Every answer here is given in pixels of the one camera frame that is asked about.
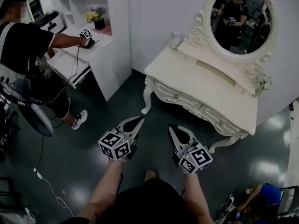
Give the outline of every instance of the oval mirror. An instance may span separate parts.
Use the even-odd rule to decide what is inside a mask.
[[[263,0],[216,0],[211,29],[227,51],[244,55],[258,50],[271,31],[271,16]]]

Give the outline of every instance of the white sneaker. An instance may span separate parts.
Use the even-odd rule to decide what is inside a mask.
[[[245,189],[245,191],[244,191],[244,193],[246,194],[246,195],[250,195],[251,193],[253,192],[253,189]]]
[[[71,125],[73,130],[79,129],[80,125],[83,124],[87,119],[88,113],[86,110],[83,110],[80,114],[75,116],[76,123]]]

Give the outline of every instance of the shoe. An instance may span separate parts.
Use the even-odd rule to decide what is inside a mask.
[[[80,125],[83,124],[87,119],[88,113],[86,110],[83,110],[80,114],[75,116],[76,123],[72,124],[71,127],[73,130],[79,129]]]
[[[250,195],[253,192],[253,189],[245,189],[244,193]]]
[[[152,178],[156,178],[155,172],[153,170],[147,170],[145,174],[144,182]]]

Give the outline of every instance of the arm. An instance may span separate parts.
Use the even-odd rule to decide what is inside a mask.
[[[222,4],[221,8],[218,10],[218,16],[221,16],[223,14],[224,7],[225,7],[225,5]]]
[[[213,224],[197,175],[185,176],[185,203],[201,224]]]
[[[243,26],[244,22],[246,21],[247,16],[241,15],[240,21],[236,22],[234,24],[235,27],[241,27]]]
[[[247,197],[247,200],[238,207],[238,211],[245,209],[249,202],[260,193],[261,189],[262,185],[257,185],[252,193]]]
[[[93,211],[95,211],[97,216],[100,216],[108,207],[114,204],[121,179],[122,165],[121,161],[109,163],[104,176],[78,217],[90,220]]]
[[[83,47],[87,39],[82,37],[80,47]],[[51,44],[51,48],[67,48],[72,46],[78,46],[80,43],[79,36],[69,36],[63,33],[55,34],[54,40]]]

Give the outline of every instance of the ornate mirror frame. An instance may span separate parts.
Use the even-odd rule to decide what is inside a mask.
[[[266,54],[272,51],[277,36],[278,22],[277,22],[277,15],[276,15],[275,8],[270,0],[264,0],[271,15],[271,31],[268,36],[268,39],[258,50],[245,55],[237,55],[237,54],[230,53],[229,51],[222,48],[214,38],[214,35],[211,30],[211,11],[215,1],[216,0],[208,0],[206,2],[206,6],[203,11],[203,26],[204,26],[204,31],[206,33],[207,40],[209,41],[211,47],[220,56],[226,58],[231,62],[248,63],[260,59],[261,57],[265,56]]]
[[[199,11],[199,17],[197,17],[199,22],[190,33],[187,43],[199,49],[204,49],[205,52],[213,56],[220,56],[221,59],[225,58],[225,63],[231,63],[239,71],[244,68],[245,73],[243,73],[244,71],[241,72],[247,79],[253,82],[259,75],[262,64],[271,56],[271,51],[276,42],[278,21],[275,8],[271,0],[264,0],[271,15],[271,31],[266,42],[252,53],[237,55],[222,48],[214,38],[211,30],[211,11],[215,1],[216,0],[207,0],[204,10]]]

